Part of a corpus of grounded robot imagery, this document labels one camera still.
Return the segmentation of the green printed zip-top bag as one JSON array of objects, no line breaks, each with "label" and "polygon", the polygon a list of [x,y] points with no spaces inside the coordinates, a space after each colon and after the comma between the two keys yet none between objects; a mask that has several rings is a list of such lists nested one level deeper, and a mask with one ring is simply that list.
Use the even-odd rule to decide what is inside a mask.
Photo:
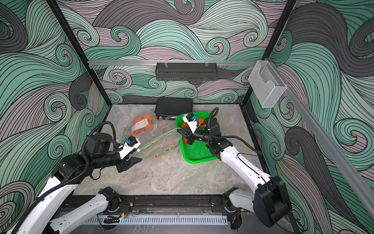
[{"label": "green printed zip-top bag", "polygon": [[119,138],[119,143],[121,145],[123,145],[125,143],[125,140],[131,135],[131,132],[128,131],[127,128],[124,128],[122,133],[121,133],[121,136]]}]

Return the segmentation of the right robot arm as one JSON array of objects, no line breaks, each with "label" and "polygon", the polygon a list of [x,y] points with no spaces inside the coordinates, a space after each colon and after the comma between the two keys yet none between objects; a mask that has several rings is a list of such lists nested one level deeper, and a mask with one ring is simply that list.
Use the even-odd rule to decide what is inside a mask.
[{"label": "right robot arm", "polygon": [[258,156],[261,151],[252,147],[238,136],[223,136],[216,115],[219,108],[214,108],[205,119],[190,112],[177,117],[182,124],[177,132],[185,139],[187,145],[196,141],[204,142],[209,152],[233,169],[251,189],[245,192],[234,189],[229,192],[229,204],[235,209],[245,209],[253,212],[259,221],[270,228],[291,212],[291,201],[285,182],[278,176],[271,176],[256,167],[239,152],[231,139],[237,139],[245,144]]}]

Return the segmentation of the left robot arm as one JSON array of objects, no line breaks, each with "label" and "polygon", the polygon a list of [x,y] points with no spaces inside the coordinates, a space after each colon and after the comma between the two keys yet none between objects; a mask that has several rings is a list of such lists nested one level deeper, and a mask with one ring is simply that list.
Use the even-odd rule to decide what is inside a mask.
[{"label": "left robot arm", "polygon": [[58,163],[41,194],[8,233],[69,234],[99,213],[117,212],[121,207],[120,195],[106,187],[68,214],[53,218],[77,186],[87,176],[92,176],[93,170],[114,166],[121,173],[141,162],[141,158],[131,157],[140,145],[135,136],[129,136],[119,144],[114,125],[108,121],[101,123],[88,134],[78,153],[66,156]]}]

